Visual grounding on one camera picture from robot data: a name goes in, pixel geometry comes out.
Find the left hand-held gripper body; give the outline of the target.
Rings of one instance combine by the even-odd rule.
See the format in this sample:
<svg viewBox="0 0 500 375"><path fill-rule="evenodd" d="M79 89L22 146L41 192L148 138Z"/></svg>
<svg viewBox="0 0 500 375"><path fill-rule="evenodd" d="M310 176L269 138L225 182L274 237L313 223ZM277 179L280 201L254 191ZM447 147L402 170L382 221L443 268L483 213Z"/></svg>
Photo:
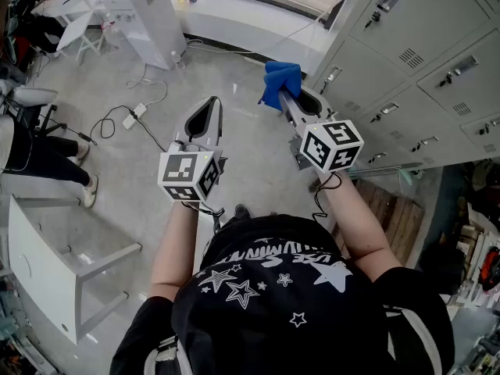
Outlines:
<svg viewBox="0 0 500 375"><path fill-rule="evenodd" d="M215 146L172 141L160 155L157 184L175 202L206 202L226 160Z"/></svg>

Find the white power strip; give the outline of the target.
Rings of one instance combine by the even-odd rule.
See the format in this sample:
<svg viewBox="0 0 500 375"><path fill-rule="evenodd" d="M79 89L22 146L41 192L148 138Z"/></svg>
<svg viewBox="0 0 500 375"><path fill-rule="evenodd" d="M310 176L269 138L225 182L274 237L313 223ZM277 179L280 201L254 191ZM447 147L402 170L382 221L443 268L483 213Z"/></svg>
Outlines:
<svg viewBox="0 0 500 375"><path fill-rule="evenodd" d="M135 123L146 113L147 107L140 103L134 109L129 109L129 114L123 120L123 126L126 130L130 130Z"/></svg>

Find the grey office chair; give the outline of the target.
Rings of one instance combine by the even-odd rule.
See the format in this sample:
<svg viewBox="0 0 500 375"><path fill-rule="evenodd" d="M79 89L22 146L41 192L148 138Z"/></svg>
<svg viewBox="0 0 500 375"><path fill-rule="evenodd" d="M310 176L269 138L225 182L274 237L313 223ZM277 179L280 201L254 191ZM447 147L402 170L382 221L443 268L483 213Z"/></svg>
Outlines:
<svg viewBox="0 0 500 375"><path fill-rule="evenodd" d="M23 125L38 136L48 136L58 129L67 129L66 123L49 126L51 114L57 110L52 102L58 92L43 88L13 87L0 82L0 113L11 116L16 123Z"/></svg>

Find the white windowsill ledge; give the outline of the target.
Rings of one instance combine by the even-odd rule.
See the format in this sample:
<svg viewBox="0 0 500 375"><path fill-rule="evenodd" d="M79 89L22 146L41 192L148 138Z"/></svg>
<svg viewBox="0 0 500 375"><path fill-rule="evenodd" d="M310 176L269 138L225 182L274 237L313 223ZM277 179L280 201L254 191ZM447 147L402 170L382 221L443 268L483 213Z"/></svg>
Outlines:
<svg viewBox="0 0 500 375"><path fill-rule="evenodd" d="M335 33L321 23L252 0L171 0L185 34L208 38L313 73Z"/></svg>

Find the white metal-legged table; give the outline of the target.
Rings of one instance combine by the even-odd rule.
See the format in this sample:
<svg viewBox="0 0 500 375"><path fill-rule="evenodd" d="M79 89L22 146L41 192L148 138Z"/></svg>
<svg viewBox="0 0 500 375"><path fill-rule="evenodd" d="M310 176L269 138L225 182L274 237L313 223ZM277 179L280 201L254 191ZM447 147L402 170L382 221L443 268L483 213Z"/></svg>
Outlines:
<svg viewBox="0 0 500 375"><path fill-rule="evenodd" d="M108 302L89 319L82 320L84 282L141 252L133 243L82 268L72 266L63 254L46 240L26 209L78 206L75 198L9 197L9 266L36 306L74 345L96 328L118 305L129 298L125 291Z"/></svg>

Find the blue cloth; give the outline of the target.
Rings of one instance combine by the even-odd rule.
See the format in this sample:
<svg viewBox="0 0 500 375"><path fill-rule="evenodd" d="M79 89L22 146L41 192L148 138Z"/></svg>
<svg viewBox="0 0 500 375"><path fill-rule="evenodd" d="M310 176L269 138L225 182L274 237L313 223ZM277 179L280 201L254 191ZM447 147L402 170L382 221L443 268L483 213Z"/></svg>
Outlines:
<svg viewBox="0 0 500 375"><path fill-rule="evenodd" d="M270 61L265 64L265 89L259 104L264 103L271 108L282 110L279 99L280 90L288 91L293 97L298 97L302 86L302 71L300 65L292 62Z"/></svg>

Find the person's left forearm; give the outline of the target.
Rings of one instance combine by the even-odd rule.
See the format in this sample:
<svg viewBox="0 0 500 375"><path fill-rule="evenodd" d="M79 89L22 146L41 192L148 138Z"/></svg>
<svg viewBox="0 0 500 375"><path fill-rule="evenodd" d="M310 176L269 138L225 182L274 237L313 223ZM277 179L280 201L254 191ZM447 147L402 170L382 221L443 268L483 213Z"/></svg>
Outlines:
<svg viewBox="0 0 500 375"><path fill-rule="evenodd" d="M150 297L173 302L191 279L195 262L198 211L175 202L152 266Z"/></svg>

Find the brown wooden pallet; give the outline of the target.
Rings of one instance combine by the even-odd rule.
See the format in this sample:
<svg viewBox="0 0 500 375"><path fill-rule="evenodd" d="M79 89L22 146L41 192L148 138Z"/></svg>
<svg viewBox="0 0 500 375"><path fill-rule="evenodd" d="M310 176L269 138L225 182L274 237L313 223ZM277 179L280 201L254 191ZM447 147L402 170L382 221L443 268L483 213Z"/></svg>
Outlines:
<svg viewBox="0 0 500 375"><path fill-rule="evenodd" d="M367 180L355 180L354 185L382 226L392 252L406 266L420 231L424 208L411 198L394 195Z"/></svg>

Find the person's right forearm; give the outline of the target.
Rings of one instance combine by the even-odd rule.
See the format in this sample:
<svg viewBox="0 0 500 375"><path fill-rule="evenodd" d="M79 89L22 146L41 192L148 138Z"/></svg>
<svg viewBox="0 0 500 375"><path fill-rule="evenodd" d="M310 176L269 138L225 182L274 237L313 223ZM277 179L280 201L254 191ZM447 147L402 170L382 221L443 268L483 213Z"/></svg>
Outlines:
<svg viewBox="0 0 500 375"><path fill-rule="evenodd" d="M354 264L372 281L400 267L382 226L348 174L342 170L330 176L320 174L319 179Z"/></svg>

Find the person's black star-print shirt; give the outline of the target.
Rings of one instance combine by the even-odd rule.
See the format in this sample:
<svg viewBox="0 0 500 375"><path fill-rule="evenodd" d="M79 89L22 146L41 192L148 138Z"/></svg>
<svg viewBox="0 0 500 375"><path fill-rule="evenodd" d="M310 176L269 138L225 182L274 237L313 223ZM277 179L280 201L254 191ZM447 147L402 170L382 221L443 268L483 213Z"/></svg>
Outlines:
<svg viewBox="0 0 500 375"><path fill-rule="evenodd" d="M312 220L237 220L173 302L141 306L110 375L180 373L159 357L169 341L193 375L446 375L445 315L422 273L397 267L372 281Z"/></svg>

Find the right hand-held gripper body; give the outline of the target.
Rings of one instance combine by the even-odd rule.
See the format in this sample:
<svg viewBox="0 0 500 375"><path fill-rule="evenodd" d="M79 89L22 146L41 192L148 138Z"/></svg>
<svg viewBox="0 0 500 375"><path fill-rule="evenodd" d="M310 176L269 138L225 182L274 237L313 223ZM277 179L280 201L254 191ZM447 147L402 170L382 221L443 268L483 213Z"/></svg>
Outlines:
<svg viewBox="0 0 500 375"><path fill-rule="evenodd" d="M320 172L352 167L364 146L351 120L334 111L325 118L289 117L295 136L290 141L292 156L300 170L313 166Z"/></svg>

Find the cluttered storage shelf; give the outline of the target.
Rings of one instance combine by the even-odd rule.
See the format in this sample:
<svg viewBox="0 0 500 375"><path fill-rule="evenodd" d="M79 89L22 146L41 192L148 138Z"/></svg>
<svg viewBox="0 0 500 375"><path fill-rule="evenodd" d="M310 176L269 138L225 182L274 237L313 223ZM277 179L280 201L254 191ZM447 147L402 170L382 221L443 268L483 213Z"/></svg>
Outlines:
<svg viewBox="0 0 500 375"><path fill-rule="evenodd" d="M500 166L444 166L416 268L452 327L449 375L500 375Z"/></svg>

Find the white standing appliance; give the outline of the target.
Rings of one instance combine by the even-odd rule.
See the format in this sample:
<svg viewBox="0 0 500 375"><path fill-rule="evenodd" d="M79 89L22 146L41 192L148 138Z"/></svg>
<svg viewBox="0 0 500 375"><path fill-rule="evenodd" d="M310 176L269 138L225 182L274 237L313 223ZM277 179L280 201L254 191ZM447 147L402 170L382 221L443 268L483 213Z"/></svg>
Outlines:
<svg viewBox="0 0 500 375"><path fill-rule="evenodd" d="M102 0L110 19L150 66L176 67L172 53L184 53L187 43L171 0Z"/></svg>

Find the grey metal locker cabinet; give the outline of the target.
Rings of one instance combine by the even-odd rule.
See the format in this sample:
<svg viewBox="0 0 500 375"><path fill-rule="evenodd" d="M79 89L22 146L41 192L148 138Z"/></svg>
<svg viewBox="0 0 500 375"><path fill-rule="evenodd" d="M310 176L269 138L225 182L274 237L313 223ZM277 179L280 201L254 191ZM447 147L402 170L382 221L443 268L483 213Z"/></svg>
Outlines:
<svg viewBox="0 0 500 375"><path fill-rule="evenodd" d="M500 159L500 0L345 0L308 84L361 168Z"/></svg>

